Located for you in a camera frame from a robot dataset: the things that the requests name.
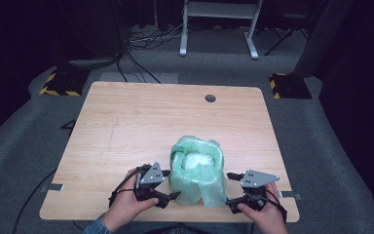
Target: sleeve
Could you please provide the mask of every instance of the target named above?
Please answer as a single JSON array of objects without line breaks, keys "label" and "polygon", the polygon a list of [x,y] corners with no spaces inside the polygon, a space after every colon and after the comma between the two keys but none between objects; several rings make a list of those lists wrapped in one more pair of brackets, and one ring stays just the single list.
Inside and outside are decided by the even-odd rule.
[{"label": "sleeve", "polygon": [[104,214],[100,215],[99,218],[83,231],[83,234],[110,234],[102,220],[103,217]]}]

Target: finger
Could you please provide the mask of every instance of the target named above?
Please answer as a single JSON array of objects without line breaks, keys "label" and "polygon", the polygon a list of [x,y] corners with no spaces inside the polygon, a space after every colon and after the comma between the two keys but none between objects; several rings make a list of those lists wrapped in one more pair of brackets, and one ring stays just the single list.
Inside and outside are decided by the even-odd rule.
[{"label": "finger", "polygon": [[[130,170],[127,173],[126,177],[130,176],[130,174],[134,171],[135,171],[135,169]],[[133,189],[134,185],[135,185],[135,182],[136,182],[136,177],[137,177],[137,174],[130,177],[129,180],[127,180],[127,182],[123,185],[123,189]]]},{"label": "finger", "polygon": [[243,204],[243,203],[238,204],[238,209],[253,221],[256,221],[257,218],[259,217],[259,213],[255,211],[254,209],[250,208],[246,204]]},{"label": "finger", "polygon": [[265,188],[275,195],[275,197],[273,197],[272,194],[266,193],[267,198],[269,198],[270,200],[278,198],[278,190],[276,189],[276,185],[274,182],[268,183],[267,185],[265,185]]},{"label": "finger", "polygon": [[141,213],[154,207],[158,203],[159,203],[158,198],[150,198],[148,200],[136,203],[136,206],[137,206],[138,212]]}]

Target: human hand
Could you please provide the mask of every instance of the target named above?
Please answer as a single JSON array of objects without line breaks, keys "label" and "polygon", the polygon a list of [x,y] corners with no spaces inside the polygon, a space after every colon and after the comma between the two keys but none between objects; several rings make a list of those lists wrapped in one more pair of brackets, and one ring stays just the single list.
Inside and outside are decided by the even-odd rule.
[{"label": "human hand", "polygon": [[[269,183],[266,186],[266,190],[269,190],[277,196],[278,190],[274,183]],[[266,193],[268,199],[276,201],[274,196],[269,192]],[[238,204],[238,209],[248,216],[253,222],[257,224],[263,234],[287,234],[287,228],[284,225],[283,217],[281,212],[274,205],[267,203],[263,210],[260,212],[255,211],[245,204]]]},{"label": "human hand", "polygon": [[136,174],[133,175],[120,190],[130,189],[131,191],[122,191],[118,193],[110,209],[104,214],[103,222],[110,232],[115,232],[121,226],[131,222],[140,213],[152,208],[159,203],[157,198],[151,198],[138,202],[133,193],[136,182]]}]

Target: wooden table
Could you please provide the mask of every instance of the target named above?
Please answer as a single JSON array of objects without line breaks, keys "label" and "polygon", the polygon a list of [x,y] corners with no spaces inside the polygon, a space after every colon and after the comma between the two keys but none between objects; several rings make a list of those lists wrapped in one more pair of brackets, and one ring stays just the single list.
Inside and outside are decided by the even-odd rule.
[{"label": "wooden table", "polygon": [[[215,102],[205,96],[213,95]],[[111,192],[128,170],[158,161],[169,169],[171,147],[182,136],[220,143],[224,174],[253,169],[280,176],[278,190],[291,191],[281,152],[257,88],[95,82],[90,88],[53,183],[42,206],[43,219],[92,220],[108,210]],[[168,179],[157,187],[169,193]],[[243,196],[226,177],[229,198]],[[289,222],[299,219],[294,198],[280,198]],[[228,206],[207,209],[171,201],[136,220],[250,222]]]}]

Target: green plastic bag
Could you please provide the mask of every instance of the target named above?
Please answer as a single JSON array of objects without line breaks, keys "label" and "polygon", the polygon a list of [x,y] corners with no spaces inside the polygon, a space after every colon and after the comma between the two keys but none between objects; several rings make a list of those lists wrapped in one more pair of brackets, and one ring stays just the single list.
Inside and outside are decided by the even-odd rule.
[{"label": "green plastic bag", "polygon": [[200,199],[207,208],[226,204],[224,157],[215,140],[183,136],[171,149],[170,167],[169,185],[181,191],[176,199],[180,204],[194,205]]}]

